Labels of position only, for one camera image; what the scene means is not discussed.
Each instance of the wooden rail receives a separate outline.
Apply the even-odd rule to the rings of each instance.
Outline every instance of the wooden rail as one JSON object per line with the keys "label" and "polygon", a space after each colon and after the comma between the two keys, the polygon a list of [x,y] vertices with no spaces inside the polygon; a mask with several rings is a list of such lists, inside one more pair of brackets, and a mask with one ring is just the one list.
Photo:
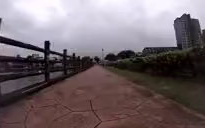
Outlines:
{"label": "wooden rail", "polygon": [[[10,39],[7,37],[0,36],[0,43],[15,46],[19,48],[34,50],[38,52],[44,53],[43,59],[30,59],[30,58],[22,58],[22,57],[11,57],[11,56],[0,56],[0,63],[20,63],[20,64],[40,64],[40,67],[28,67],[23,69],[10,69],[7,71],[4,71],[4,73],[0,73],[0,82],[5,82],[8,80],[16,80],[24,77],[30,77],[30,76],[36,76],[36,75],[42,75],[44,74],[45,81],[40,82],[34,85],[30,85],[28,87],[16,90],[14,92],[7,93],[6,95],[1,94],[0,89],[0,105],[6,104],[7,101],[11,101],[13,99],[17,99],[20,96],[32,93],[34,90],[38,90],[41,88],[44,88],[52,83],[54,83],[57,80],[61,80],[64,78],[67,78],[69,76],[72,76],[78,72],[81,72],[83,70],[86,70],[90,66],[92,66],[92,61],[90,60],[81,60],[81,58],[78,56],[76,57],[76,54],[73,53],[73,55],[67,55],[67,49],[63,50],[63,53],[59,53],[56,51],[50,50],[50,42],[45,41],[44,42],[44,48],[40,48],[38,46],[34,46],[28,43],[24,43],[21,41],[17,41],[14,39]],[[60,56],[61,60],[50,60],[49,56],[50,54]],[[61,66],[53,67],[52,64],[60,63]],[[59,78],[50,78],[51,72],[57,72],[61,71],[63,72],[63,76]]]}

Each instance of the lamp post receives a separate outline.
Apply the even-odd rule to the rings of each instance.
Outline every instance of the lamp post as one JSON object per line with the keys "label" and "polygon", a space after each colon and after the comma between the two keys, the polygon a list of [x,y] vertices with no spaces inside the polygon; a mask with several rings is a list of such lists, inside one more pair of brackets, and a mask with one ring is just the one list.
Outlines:
{"label": "lamp post", "polygon": [[102,61],[103,61],[103,66],[104,66],[104,49],[102,48]]}

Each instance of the hedge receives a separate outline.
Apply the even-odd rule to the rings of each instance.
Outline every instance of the hedge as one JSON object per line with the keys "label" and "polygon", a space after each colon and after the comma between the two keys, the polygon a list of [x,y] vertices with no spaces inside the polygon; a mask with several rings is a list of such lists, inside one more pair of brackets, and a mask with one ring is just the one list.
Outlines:
{"label": "hedge", "polygon": [[149,71],[165,75],[183,74],[185,72],[192,76],[205,74],[205,45],[183,51],[119,60],[115,66],[132,71]]}

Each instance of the cloud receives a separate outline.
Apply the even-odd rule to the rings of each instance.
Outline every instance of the cloud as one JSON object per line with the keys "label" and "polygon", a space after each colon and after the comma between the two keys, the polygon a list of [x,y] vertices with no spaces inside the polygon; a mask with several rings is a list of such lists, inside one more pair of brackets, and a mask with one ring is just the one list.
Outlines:
{"label": "cloud", "polygon": [[[205,27],[200,0],[0,0],[1,35],[80,55],[141,51],[148,46],[175,46],[173,21],[183,13]],[[0,54],[29,51],[0,46]]]}

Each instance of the paved walkway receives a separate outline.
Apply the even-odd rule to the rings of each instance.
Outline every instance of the paved walkway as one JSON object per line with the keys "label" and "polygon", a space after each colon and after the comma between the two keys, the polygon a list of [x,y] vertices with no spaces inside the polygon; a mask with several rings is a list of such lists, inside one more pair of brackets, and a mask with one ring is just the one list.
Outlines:
{"label": "paved walkway", "polygon": [[205,128],[205,117],[99,66],[0,110],[1,128]]}

